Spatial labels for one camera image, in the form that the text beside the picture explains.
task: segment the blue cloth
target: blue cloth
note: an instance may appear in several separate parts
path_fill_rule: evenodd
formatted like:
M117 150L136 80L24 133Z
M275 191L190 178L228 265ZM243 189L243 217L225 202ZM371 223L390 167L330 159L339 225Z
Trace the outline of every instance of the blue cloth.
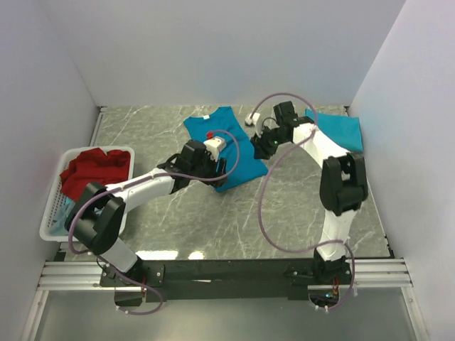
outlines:
M75 203L70 198L65 197L65 203L55 213L53 218L53 225L49 230L49 233L53 236L68 236L68 231L65 229L66 218L69 217L71 210Z
M305 116L314 119L311 109L305 110ZM349 151L363 151L362 133L357 117L337 116L318 112L318 127L333 142Z
M237 168L227 177L227 181L223 186L215 188L217 192L228 190L267 174L265 164L261 160L254 158L255 148L234 117L231 107L220 107L207 119L189 117L183 123L194 140L204 142L209 131L223 129L234 135L239 143L240 160ZM226 171L229 171L234 166L237 158L237 149L234 141L226 134L216 133L215 135L226 140L226 147L221 151L220 157L226 159Z

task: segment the red cloth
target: red cloth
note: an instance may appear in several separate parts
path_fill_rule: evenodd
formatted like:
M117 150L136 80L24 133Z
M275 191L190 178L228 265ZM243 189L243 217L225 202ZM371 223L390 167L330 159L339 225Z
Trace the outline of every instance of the red cloth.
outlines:
M83 151L60 174L61 192L78 201L88 183L108 185L128 180L130 157L127 151L114 150L107 154L100 148Z

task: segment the gray marble surface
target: gray marble surface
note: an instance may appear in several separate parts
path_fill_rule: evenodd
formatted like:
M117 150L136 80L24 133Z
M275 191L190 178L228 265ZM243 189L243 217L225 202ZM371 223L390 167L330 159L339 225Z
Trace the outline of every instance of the gray marble surface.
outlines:
M135 150L134 176L153 169L179 152L189 135L187 117L214 112L218 106L108 107L102 112L95 145L130 146ZM243 121L252 105L232 107ZM304 108L297 106L298 113ZM342 106L317 107L346 114ZM272 105L259 110L272 115ZM252 136L253 128L244 127ZM279 147L270 166L290 145ZM321 170L297 149L273 173L264 197L263 220L271 238L287 249L319 241L324 209L319 200ZM193 181L187 188L151 200L128 214L122 239L144 259L250 259L312 256L286 254L270 246L257 223L257 200L264 178L223 193ZM363 203L350 230L349 244L357 257L389 256L373 197ZM83 260L87 256L67 256Z

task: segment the laundry basket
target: laundry basket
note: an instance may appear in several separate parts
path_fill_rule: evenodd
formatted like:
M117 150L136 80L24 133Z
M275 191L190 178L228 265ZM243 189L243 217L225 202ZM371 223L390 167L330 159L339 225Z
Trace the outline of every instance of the laundry basket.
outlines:
M50 228L53 226L53 218L56 212L64 205L65 196L61 193L60 189L62 188L62 182L60 180L60 174L68 168L68 165L71 160L74 160L79 156L83 151L89 151L90 149L100 148L104 152L112 150L127 151L130 155L129 161L129 172L128 179L133 177L133 167L134 167L134 150L130 147L125 146L93 146L93 147L84 147L84 148L75 148L66 151L60 161L58 162L57 171L55 173L54 181L52 187L50 188L48 202L44 209L43 220L41 220L40 226L40 237L41 239L52 241L52 242L67 242L67 236L55 236L50 233ZM127 215L123 216L122 224L120 225L120 233L123 232L125 228L125 222L127 221Z

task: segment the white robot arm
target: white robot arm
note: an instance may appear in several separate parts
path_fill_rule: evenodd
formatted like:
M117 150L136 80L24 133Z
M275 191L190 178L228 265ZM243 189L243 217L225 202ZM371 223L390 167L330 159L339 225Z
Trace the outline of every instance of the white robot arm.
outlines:
M176 176L178 174L207 179L225 175L226 160L220 158L220 152L225 146L225 140L218 136L203 143L190 140L180 153L172 155L151 172L113 185L88 184L65 222L66 229L70 229L77 212L94 196L117 190L96 200L83 212L82 217L75 223L74 237L93 254L101 256L121 272L129 272L141 260L119 238L123 215L149 200L186 187L190 179ZM223 178L203 182L217 188L226 180ZM95 213L95 208L102 209L100 215Z
M291 102L274 107L278 127L264 127L264 115L253 113L245 123L254 125L256 134L251 142L255 158L270 158L279 144L298 144L309 139L301 147L322 168L320 197L325 207L325 219L321 241L342 240L349 237L349 230L362 201L368 196L365 163L361 153L351 153L325 135L308 117L298 117ZM317 248L324 261L336 261L346 254L342 244L326 244Z

